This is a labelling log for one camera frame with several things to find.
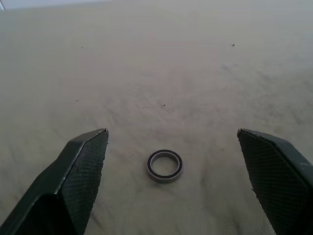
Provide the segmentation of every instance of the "sandy surface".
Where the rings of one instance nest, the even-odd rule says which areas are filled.
[[[1,12],[0,223],[68,140],[103,127],[87,235],[273,234],[236,133],[285,138],[313,160],[312,13],[305,0]],[[145,172],[159,149],[184,161],[169,185]]]

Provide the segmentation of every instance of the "bearing rubber seal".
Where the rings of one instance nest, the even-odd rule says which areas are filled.
[[[171,158],[173,159],[176,163],[177,163],[177,169],[175,170],[174,173],[170,174],[170,175],[159,175],[157,173],[155,173],[152,169],[152,164],[153,162],[161,157],[167,157],[167,158]],[[151,156],[148,158],[147,160],[147,170],[148,170],[148,174],[151,177],[151,179],[153,179],[154,181],[158,182],[158,183],[171,183],[175,180],[177,180],[182,172],[182,160],[181,157],[171,151],[171,150],[159,150],[153,154],[151,154]]]

